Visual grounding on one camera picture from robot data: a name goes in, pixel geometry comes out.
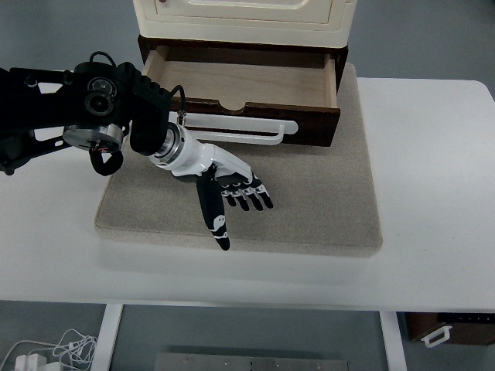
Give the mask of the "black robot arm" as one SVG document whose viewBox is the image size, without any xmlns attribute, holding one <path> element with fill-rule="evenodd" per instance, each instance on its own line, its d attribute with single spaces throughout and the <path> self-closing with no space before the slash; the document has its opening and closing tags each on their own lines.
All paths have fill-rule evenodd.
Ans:
<svg viewBox="0 0 495 371">
<path fill-rule="evenodd" d="M 250 165 L 213 144 L 196 140 L 180 109 L 170 121 L 172 98 L 129 62 L 90 58 L 73 70 L 12 68 L 1 72 L 1 170 L 15 170 L 41 155 L 75 147 L 87 151 L 103 176 L 122 166 L 123 141 L 131 149 L 196 186 L 204 222 L 228 250 L 225 206 L 243 210 L 273 206 Z"/>
</svg>

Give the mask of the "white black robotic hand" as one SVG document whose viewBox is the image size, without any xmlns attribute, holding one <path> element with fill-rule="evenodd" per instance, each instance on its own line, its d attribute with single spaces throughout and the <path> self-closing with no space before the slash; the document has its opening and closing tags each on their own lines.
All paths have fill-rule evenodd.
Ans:
<svg viewBox="0 0 495 371">
<path fill-rule="evenodd" d="M 264 183 L 249 164 L 217 145 L 199 142 L 177 124 L 169 125 L 162 147 L 148 159 L 182 182 L 196 181 L 203 220 L 222 250 L 230 249 L 222 196 L 230 206 L 236 206 L 237 201 L 243 211 L 250 210 L 246 197 L 258 211 L 263 210 L 258 196 L 268 209 L 274 207 Z"/>
</svg>

